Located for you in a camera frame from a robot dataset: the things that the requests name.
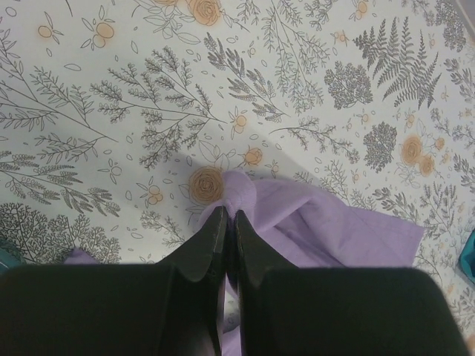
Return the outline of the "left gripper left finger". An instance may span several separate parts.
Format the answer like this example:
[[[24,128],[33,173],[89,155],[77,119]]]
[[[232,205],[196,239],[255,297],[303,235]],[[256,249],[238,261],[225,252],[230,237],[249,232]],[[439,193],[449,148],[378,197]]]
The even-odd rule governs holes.
[[[22,266],[1,277],[3,355],[219,355],[227,212],[155,264]]]

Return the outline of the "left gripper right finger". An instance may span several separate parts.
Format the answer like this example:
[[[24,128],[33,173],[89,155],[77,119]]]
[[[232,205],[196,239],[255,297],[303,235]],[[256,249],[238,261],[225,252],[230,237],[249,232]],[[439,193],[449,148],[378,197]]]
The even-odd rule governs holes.
[[[299,268],[235,220],[244,355],[466,355],[435,282],[414,268]]]

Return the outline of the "purple t shirt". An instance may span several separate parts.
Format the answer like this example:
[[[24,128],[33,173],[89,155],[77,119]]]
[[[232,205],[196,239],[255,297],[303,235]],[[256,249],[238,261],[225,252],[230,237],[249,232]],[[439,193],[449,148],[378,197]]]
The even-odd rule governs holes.
[[[299,267],[409,267],[424,229],[363,208],[305,183],[221,175],[223,196],[213,208],[246,213],[260,237]]]

